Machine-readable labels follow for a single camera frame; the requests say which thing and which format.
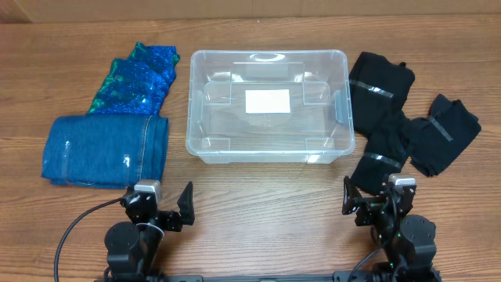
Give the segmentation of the blue green sequin cloth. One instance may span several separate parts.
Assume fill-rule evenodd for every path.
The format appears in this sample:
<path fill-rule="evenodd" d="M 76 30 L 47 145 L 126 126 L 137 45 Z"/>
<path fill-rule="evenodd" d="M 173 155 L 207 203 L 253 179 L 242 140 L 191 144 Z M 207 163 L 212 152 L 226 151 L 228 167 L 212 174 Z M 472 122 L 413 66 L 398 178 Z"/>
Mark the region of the blue green sequin cloth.
<path fill-rule="evenodd" d="M 179 61 L 174 46 L 136 43 L 127 58 L 113 60 L 88 113 L 158 115 Z"/>

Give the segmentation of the blue denim jeans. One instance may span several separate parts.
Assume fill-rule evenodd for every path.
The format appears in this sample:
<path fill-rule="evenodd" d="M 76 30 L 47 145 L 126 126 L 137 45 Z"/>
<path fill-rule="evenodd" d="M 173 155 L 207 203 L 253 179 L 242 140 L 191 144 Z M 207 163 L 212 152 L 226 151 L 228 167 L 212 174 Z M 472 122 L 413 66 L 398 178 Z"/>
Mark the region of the blue denim jeans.
<path fill-rule="evenodd" d="M 162 180 L 168 150 L 165 117 L 89 114 L 58 117 L 42 158 L 41 176 L 53 185 L 124 188 Z"/>

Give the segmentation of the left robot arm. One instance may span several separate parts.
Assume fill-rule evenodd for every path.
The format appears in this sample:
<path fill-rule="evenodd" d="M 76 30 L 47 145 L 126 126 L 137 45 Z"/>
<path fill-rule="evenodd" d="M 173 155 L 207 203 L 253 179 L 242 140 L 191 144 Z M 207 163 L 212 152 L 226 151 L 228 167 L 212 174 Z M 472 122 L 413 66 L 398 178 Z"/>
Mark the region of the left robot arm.
<path fill-rule="evenodd" d="M 120 199 L 129 217 L 107 231 L 104 243 L 108 268 L 105 281 L 167 281 L 153 268 L 166 232 L 180 232 L 195 221 L 193 184 L 189 182 L 177 200 L 178 211 L 161 211 L 160 182 L 144 179 L 129 186 Z"/>

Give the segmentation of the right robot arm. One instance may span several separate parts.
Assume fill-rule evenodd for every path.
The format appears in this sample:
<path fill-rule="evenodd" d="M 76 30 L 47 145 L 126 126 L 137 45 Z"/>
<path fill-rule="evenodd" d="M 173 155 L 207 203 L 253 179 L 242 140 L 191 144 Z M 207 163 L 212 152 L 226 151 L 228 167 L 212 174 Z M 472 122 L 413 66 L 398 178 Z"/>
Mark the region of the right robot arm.
<path fill-rule="evenodd" d="M 344 178 L 342 213 L 356 214 L 357 226 L 370 226 L 377 249 L 354 269 L 337 273 L 339 281 L 440 281 L 433 268 L 437 248 L 436 225 L 421 215 L 411 215 L 416 180 L 412 176 L 391 174 L 375 197 L 364 197 Z"/>

